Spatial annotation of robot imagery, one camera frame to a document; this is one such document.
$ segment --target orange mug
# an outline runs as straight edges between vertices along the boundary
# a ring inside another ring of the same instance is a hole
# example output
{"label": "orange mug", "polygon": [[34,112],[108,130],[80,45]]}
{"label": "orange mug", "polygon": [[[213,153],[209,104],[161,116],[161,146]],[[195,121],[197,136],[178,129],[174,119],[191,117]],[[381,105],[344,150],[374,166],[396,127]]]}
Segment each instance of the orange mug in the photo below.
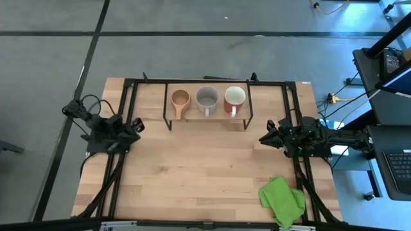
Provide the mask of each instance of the orange mug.
{"label": "orange mug", "polygon": [[245,98],[245,91],[241,87],[229,87],[224,94],[224,110],[230,113],[232,118],[236,117]]}

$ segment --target green cloth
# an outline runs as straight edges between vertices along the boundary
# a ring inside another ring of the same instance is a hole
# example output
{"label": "green cloth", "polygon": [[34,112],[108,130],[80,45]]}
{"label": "green cloth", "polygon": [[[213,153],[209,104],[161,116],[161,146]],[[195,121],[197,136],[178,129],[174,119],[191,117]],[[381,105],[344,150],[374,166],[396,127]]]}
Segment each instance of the green cloth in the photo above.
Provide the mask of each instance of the green cloth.
{"label": "green cloth", "polygon": [[283,176],[270,178],[270,182],[259,190],[259,199],[264,208],[272,208],[275,222],[285,229],[292,226],[306,209],[304,193],[290,189]]}

